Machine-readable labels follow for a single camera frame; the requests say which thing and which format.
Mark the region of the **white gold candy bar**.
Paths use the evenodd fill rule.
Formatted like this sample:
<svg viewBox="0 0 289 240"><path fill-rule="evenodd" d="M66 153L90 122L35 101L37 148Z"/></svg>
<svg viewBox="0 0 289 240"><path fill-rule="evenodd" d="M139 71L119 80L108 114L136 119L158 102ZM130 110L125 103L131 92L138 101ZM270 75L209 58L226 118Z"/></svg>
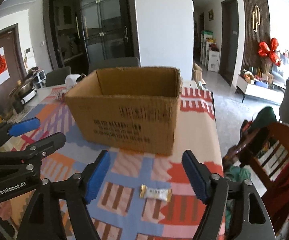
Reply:
<svg viewBox="0 0 289 240"><path fill-rule="evenodd" d="M170 202L172 198L172 189L155 189L142 184L140 186L140 198Z"/></svg>

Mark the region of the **electric cooking pot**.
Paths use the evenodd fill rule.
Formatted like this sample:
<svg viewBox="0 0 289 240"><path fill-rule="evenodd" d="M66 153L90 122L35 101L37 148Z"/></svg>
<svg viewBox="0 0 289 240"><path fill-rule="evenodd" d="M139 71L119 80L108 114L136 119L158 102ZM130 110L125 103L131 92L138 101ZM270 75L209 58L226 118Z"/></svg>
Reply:
<svg viewBox="0 0 289 240"><path fill-rule="evenodd" d="M8 97L12 102L12 106L17 114L20 114L29 102L37 94L37 88L34 85L34 78L30 77L25 81L18 81L17 86L10 92Z"/></svg>

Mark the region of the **red wooden chair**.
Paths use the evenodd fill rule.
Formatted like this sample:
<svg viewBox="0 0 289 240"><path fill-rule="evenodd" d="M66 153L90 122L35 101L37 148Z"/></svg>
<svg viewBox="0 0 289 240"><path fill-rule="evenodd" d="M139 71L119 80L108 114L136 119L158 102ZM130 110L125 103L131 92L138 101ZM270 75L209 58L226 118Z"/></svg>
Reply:
<svg viewBox="0 0 289 240"><path fill-rule="evenodd" d="M273 229L289 220L289 125L273 122L243 136L223 157L223 168L236 161L248 166L265 187L262 201Z"/></svg>

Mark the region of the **floral tissue pack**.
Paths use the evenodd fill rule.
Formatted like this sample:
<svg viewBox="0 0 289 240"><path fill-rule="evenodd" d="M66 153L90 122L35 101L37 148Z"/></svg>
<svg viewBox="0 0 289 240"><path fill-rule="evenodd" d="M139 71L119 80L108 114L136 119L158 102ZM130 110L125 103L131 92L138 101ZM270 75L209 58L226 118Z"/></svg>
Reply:
<svg viewBox="0 0 289 240"><path fill-rule="evenodd" d="M65 101L65 95L67 92L72 89L77 83L79 83L81 80L83 80L86 77L85 74L70 74L66 76L65 79L65 88L62 89L60 92L57 94L57 99L59 101Z"/></svg>

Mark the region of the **brown cardboard box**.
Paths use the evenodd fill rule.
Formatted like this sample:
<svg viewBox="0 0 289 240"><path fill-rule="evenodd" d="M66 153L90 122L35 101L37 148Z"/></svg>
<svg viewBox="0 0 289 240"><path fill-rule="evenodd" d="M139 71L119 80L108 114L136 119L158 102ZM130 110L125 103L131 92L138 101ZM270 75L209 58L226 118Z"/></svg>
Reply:
<svg viewBox="0 0 289 240"><path fill-rule="evenodd" d="M85 140L169 156L180 85L173 67L104 68L71 88L65 102Z"/></svg>

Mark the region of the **white low cabinet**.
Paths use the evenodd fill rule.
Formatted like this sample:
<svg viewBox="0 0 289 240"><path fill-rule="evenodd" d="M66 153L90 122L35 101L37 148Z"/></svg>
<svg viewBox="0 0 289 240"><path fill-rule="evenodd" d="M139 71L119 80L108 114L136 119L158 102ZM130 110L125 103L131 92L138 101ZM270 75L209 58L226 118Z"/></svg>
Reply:
<svg viewBox="0 0 289 240"><path fill-rule="evenodd" d="M284 93L281 90L273 90L257 85L252 85L245 81L245 79L241 76L238 76L235 93L240 93L242 95L243 98L241 102L244 102L246 97L253 97L271 101L277 105L280 105L284 98Z"/></svg>

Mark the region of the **black glass door cabinet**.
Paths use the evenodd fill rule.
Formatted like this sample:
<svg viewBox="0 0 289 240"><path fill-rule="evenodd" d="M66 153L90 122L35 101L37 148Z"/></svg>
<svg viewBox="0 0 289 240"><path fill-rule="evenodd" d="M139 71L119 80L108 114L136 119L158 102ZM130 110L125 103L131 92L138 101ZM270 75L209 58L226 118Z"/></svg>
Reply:
<svg viewBox="0 0 289 240"><path fill-rule="evenodd" d="M53 70L89 74L103 60L135 55L129 0L42 0Z"/></svg>

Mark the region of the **white shelf unit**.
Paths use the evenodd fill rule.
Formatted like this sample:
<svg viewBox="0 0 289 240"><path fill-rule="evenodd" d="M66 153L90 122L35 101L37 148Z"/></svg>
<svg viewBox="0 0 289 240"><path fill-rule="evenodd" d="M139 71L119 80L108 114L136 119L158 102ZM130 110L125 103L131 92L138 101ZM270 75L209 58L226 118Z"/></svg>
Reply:
<svg viewBox="0 0 289 240"><path fill-rule="evenodd" d="M211 31L201 32L200 54L200 61L208 71L219 71L220 52Z"/></svg>

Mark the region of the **red bow decoration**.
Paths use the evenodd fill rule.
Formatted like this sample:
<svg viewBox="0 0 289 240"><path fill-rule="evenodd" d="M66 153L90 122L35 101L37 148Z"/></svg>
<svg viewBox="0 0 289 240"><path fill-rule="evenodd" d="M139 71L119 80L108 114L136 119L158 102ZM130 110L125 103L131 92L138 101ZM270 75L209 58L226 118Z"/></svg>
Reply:
<svg viewBox="0 0 289 240"><path fill-rule="evenodd" d="M260 57L268 57L273 64L280 67L282 62L276 53L278 47L279 42L275 37L270 40L270 44L267 44L265 41L259 42L258 55Z"/></svg>

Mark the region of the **gold wall ornament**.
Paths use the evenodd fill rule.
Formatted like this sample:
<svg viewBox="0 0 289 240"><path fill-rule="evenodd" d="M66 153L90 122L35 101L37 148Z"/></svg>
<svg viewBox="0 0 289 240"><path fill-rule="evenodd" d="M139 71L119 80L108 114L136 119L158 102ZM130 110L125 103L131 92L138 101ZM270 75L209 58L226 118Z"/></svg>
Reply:
<svg viewBox="0 0 289 240"><path fill-rule="evenodd" d="M255 6L254 11L252 12L252 29L256 33L258 27L260 26L260 9L259 6Z"/></svg>

